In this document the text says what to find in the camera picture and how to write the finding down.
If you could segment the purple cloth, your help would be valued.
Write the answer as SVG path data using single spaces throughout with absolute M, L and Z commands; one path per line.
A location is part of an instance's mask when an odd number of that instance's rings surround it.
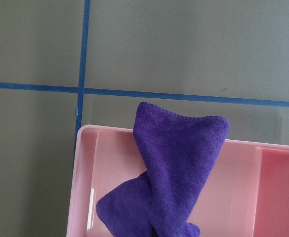
M 97 202 L 99 219 L 115 237 L 198 237 L 188 218 L 229 130 L 221 116 L 186 117 L 141 102 L 133 136 L 146 171 Z

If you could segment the pink plastic bin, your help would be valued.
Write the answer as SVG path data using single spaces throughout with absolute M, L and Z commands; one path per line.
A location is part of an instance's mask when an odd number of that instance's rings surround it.
M 110 236 L 96 203 L 144 170 L 131 129 L 83 126 L 67 236 Z M 226 140 L 189 222 L 204 237 L 289 237 L 289 146 Z

